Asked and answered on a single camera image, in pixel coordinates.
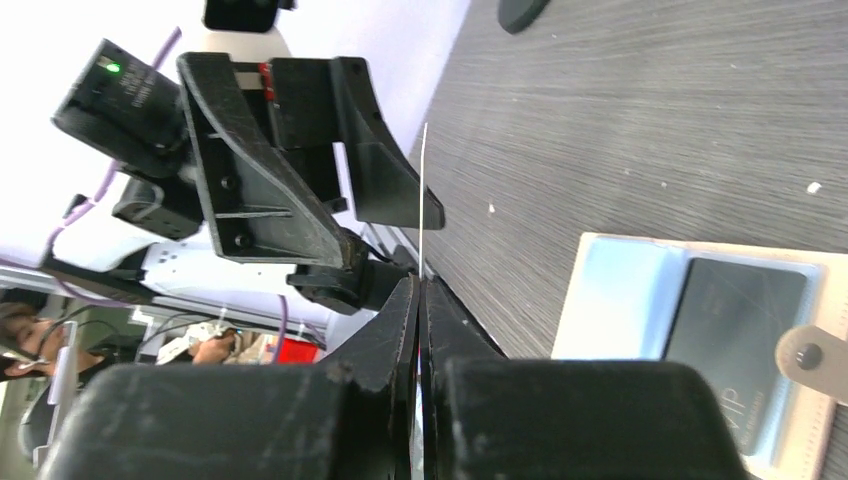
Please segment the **black credit card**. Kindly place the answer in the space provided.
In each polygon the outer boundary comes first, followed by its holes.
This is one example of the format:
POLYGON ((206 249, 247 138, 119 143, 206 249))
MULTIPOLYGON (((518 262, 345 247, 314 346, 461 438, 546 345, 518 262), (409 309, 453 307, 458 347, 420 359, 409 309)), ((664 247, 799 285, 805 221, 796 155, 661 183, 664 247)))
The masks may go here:
POLYGON ((689 263, 664 357, 707 381, 742 455, 765 463, 775 456, 790 397, 775 349, 785 332, 809 320, 819 280, 812 264, 689 263))

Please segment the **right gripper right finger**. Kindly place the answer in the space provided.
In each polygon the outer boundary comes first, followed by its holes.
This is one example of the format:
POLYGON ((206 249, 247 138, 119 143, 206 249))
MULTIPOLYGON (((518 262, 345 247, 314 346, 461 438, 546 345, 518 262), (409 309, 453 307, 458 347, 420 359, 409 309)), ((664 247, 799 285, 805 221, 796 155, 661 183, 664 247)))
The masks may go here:
POLYGON ((663 361, 509 359, 423 285, 428 479, 743 479, 705 380, 663 361))

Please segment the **beige card holder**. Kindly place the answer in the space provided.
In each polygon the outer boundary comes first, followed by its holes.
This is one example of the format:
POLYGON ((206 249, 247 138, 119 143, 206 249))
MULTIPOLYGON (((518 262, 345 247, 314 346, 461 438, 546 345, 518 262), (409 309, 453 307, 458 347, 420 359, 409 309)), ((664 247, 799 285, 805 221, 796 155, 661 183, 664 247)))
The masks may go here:
POLYGON ((754 477, 847 475, 843 254, 585 233, 551 355, 685 364, 754 477))

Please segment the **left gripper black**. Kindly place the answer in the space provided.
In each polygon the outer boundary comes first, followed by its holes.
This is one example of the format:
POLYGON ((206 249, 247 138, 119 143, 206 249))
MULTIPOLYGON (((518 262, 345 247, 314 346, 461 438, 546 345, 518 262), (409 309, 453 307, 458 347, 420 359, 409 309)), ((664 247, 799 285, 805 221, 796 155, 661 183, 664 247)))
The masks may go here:
MULTIPOLYGON (((146 281, 300 295, 348 315, 379 309, 407 270, 338 214, 418 227, 419 175, 367 61, 275 58, 268 87, 259 64, 226 53, 185 53, 177 68, 179 82, 143 64, 109 66, 109 153, 132 177, 114 215, 176 248, 150 249, 146 281)), ((425 212, 426 230, 445 227, 428 188, 425 212)))

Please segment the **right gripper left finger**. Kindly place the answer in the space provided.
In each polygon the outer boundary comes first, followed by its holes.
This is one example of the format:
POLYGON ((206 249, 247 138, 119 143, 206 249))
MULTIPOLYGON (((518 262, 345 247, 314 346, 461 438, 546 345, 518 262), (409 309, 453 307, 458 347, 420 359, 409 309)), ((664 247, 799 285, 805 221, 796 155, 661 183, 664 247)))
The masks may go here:
POLYGON ((315 364, 99 374, 42 479, 407 479, 420 283, 315 364))

